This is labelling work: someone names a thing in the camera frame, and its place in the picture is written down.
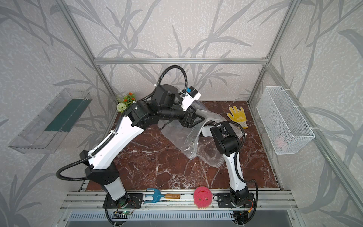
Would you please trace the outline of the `clear plastic vacuum bag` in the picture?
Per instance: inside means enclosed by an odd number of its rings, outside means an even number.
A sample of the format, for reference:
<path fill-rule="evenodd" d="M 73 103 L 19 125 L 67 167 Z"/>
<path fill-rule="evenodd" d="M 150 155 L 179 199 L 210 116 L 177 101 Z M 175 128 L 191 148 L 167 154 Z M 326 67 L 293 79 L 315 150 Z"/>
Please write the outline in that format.
<path fill-rule="evenodd" d="M 205 120 L 192 128 L 183 127 L 177 120 L 169 122 L 160 120 L 157 124 L 161 133 L 190 160 L 199 157 L 212 167 L 220 167 L 225 163 L 223 155 L 217 150 L 208 124 L 224 122 L 226 119 L 210 111 L 202 102 L 195 101 L 192 107 Z"/>

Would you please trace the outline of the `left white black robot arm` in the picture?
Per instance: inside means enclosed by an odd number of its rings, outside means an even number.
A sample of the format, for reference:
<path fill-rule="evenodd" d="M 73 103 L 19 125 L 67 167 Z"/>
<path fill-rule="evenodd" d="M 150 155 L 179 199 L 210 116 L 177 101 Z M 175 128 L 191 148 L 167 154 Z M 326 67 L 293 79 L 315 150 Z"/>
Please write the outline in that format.
<path fill-rule="evenodd" d="M 181 71 L 184 89 L 162 84 L 164 76 L 172 69 Z M 64 181 L 91 180 L 103 186 L 115 202 L 128 201 L 129 196 L 122 184 L 113 160 L 138 135 L 159 120 L 178 121 L 181 126 L 192 128 L 204 121 L 191 105 L 201 94 L 188 87 L 186 71 L 178 65 L 166 68 L 159 77 L 154 91 L 140 101 L 128 106 L 119 117 L 115 129 L 94 149 L 83 151 L 81 159 L 60 168 L 57 178 Z"/>

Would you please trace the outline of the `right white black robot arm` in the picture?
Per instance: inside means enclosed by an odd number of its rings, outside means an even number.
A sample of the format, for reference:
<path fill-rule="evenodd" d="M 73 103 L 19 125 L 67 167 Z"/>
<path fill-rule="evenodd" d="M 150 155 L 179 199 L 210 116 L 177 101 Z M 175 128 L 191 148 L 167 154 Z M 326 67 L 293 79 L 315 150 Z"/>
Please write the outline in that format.
<path fill-rule="evenodd" d="M 210 122 L 202 127 L 204 137 L 212 137 L 217 151 L 225 160 L 228 175 L 231 203 L 241 206 L 251 192 L 248 184 L 252 183 L 258 196 L 258 184 L 255 179 L 245 180 L 240 164 L 240 151 L 244 146 L 246 134 L 243 127 L 233 121 Z"/>

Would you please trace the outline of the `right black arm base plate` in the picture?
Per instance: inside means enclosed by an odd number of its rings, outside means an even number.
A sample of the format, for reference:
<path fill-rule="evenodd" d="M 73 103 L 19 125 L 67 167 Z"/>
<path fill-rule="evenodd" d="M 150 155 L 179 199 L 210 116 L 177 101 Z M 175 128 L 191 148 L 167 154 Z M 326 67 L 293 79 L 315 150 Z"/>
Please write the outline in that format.
<path fill-rule="evenodd" d="M 253 193 L 249 193 L 248 197 L 242 201 L 240 205 L 234 205 L 231 200 L 230 193 L 217 193 L 215 199 L 218 203 L 219 208 L 241 208 L 249 210 L 255 208 L 255 197 Z"/>

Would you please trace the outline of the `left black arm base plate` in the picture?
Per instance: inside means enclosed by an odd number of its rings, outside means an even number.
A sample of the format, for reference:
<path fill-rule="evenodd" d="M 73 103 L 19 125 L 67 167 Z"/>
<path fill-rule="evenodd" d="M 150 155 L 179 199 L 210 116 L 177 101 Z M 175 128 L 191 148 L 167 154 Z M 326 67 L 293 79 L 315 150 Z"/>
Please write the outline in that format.
<path fill-rule="evenodd" d="M 142 204 L 142 198 L 142 193 L 126 193 L 123 197 L 114 201 L 109 193 L 107 193 L 103 204 L 103 209 L 140 209 Z"/>

